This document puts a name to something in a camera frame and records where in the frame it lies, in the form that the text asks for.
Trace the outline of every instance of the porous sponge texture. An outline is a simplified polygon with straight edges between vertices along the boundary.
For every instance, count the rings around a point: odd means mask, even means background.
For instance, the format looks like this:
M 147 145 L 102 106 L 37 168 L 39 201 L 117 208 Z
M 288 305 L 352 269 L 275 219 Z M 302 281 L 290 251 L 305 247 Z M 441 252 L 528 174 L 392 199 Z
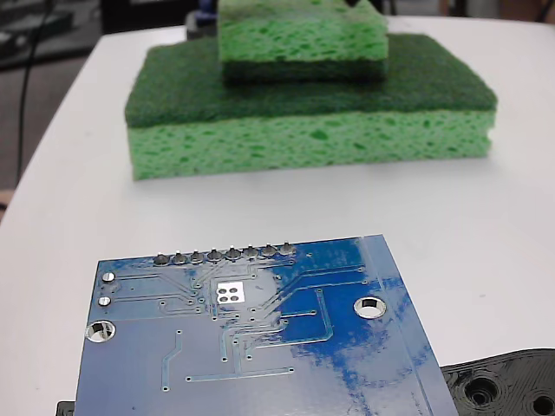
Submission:
M 491 111 L 252 117 L 129 130 L 135 179 L 482 157 Z
M 382 60 L 387 24 L 368 1 L 220 0 L 222 62 Z
M 388 79 L 378 83 L 291 82 L 226 87 L 218 44 L 201 39 L 151 49 L 129 96 L 129 127 L 360 111 L 494 111 L 494 93 L 439 43 L 390 36 Z
M 226 88 L 215 40 L 151 50 L 126 108 L 136 179 L 485 156 L 496 97 L 426 36 L 390 37 L 386 81 Z

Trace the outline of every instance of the cable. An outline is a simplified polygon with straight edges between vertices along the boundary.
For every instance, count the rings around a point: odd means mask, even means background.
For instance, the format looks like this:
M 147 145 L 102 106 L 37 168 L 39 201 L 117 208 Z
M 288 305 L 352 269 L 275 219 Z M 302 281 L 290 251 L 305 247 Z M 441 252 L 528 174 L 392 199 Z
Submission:
M 539 16 L 536 19 L 536 22 L 540 22 L 540 23 L 545 22 L 545 19 L 547 18 L 547 15 L 549 15 L 549 10 L 551 10 L 551 8 L 553 7 L 554 4 L 555 4 L 555 0 L 549 0 L 549 2 L 547 2 L 547 4 L 544 6 L 544 8 L 539 13 Z
M 29 52 L 29 58 L 27 59 L 27 64 L 25 65 L 25 72 L 23 73 L 23 86 L 21 89 L 21 97 L 19 99 L 19 132 L 17 135 L 17 171 L 16 171 L 16 185 L 21 180 L 23 174 L 23 134 L 25 125 L 25 103 L 27 101 L 27 87 L 29 85 L 29 75 L 31 68 L 33 67 L 33 61 L 35 60 L 36 47 L 41 40 L 42 29 L 48 20 L 50 13 L 55 8 L 55 2 L 47 1 L 45 2 L 45 11 L 42 15 L 41 23 L 36 30 L 35 36 L 31 39 L 31 51 Z
M 397 2 L 396 0 L 389 0 L 389 8 L 391 9 L 391 15 L 397 16 Z

